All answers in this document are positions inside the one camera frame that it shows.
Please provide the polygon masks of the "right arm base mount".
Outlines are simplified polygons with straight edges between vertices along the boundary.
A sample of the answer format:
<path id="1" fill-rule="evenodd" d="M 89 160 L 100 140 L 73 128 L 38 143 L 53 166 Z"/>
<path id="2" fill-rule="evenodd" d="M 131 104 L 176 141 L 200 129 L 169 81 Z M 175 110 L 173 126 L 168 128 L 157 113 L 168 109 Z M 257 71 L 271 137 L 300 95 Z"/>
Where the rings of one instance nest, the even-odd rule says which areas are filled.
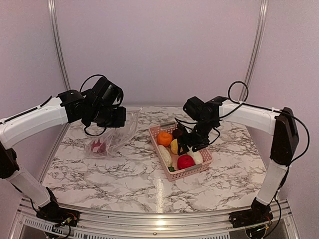
<path id="1" fill-rule="evenodd" d="M 239 228 L 271 221 L 273 218 L 270 205 L 264 205 L 255 198 L 250 209 L 231 212 L 228 220 L 233 228 Z"/>

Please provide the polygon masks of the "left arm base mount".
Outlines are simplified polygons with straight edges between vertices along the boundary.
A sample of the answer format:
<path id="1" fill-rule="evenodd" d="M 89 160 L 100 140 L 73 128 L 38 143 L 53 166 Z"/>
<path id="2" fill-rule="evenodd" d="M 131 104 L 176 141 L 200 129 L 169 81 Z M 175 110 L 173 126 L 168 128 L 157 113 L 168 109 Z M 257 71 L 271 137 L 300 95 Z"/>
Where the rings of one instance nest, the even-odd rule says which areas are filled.
<path id="1" fill-rule="evenodd" d="M 59 206 L 56 197 L 54 196 L 53 192 L 46 187 L 48 194 L 50 196 L 49 201 L 44 206 L 38 206 L 38 210 L 36 212 L 36 216 L 38 218 L 55 222 L 57 224 L 62 225 L 62 222 L 67 220 L 68 218 L 71 219 L 69 225 L 72 227 L 77 226 L 80 212 L 77 210 L 62 208 Z"/>

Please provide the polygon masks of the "clear zip top bag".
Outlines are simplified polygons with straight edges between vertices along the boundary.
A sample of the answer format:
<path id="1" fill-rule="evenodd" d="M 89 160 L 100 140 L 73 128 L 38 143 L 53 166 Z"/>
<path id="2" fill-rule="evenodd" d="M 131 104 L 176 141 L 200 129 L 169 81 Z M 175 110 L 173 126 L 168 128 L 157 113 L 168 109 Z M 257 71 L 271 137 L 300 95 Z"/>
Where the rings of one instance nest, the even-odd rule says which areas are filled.
<path id="1" fill-rule="evenodd" d="M 142 109 L 128 111 L 124 127 L 107 129 L 105 133 L 94 138 L 87 145 L 84 154 L 90 157 L 114 156 L 137 132 L 139 114 Z"/>

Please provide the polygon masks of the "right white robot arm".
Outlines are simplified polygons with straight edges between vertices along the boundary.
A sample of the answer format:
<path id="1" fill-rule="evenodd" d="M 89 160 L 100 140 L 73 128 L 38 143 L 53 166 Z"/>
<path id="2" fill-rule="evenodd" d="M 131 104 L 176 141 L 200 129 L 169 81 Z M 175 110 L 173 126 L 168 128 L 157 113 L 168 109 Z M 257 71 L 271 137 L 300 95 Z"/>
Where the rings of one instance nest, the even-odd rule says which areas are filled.
<path id="1" fill-rule="evenodd" d="M 208 102 L 192 97 L 183 106 L 183 111 L 194 121 L 194 127 L 188 130 L 186 122 L 177 120 L 177 127 L 182 132 L 178 137 L 178 147 L 183 153 L 196 152 L 211 145 L 209 134 L 220 127 L 221 121 L 255 128 L 273 137 L 267 175 L 255 199 L 258 204 L 247 212 L 250 222 L 259 222 L 267 212 L 263 205 L 269 205 L 282 186 L 299 143 L 292 110 L 266 110 L 244 102 L 235 103 L 226 97 L 216 97 Z"/>

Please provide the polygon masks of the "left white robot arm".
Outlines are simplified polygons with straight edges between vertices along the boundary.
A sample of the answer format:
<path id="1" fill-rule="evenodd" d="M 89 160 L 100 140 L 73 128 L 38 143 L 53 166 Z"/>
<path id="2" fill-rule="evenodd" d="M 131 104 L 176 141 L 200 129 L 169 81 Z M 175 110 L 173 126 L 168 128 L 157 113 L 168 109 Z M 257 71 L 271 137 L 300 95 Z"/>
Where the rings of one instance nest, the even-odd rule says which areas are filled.
<path id="1" fill-rule="evenodd" d="M 44 103 L 0 121 L 0 177 L 10 182 L 43 209 L 51 221 L 63 217 L 54 195 L 17 163 L 13 147 L 49 128 L 80 120 L 85 128 L 92 123 L 103 129 L 125 125 L 126 108 L 121 105 L 123 90 L 98 74 L 93 88 L 68 90 Z"/>

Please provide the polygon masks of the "yellow knitted fruit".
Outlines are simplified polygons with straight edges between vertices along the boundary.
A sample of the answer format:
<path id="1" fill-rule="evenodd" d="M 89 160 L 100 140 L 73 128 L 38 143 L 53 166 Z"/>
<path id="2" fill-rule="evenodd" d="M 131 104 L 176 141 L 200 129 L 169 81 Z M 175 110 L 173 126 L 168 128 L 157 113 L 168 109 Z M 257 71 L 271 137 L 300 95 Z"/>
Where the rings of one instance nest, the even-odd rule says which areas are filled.
<path id="1" fill-rule="evenodd" d="M 180 147 L 178 146 L 178 140 L 176 138 L 171 141 L 170 150 L 175 155 L 179 154 Z"/>

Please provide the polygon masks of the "red knitted apple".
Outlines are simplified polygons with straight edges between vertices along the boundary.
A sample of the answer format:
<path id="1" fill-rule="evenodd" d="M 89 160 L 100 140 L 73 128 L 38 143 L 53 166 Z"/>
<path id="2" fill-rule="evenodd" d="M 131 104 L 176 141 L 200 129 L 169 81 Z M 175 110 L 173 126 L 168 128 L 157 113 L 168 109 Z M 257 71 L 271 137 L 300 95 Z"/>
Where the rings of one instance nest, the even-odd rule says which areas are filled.
<path id="1" fill-rule="evenodd" d="M 179 170 L 193 167 L 194 165 L 194 159 L 189 155 L 180 156 L 177 160 L 177 167 Z"/>

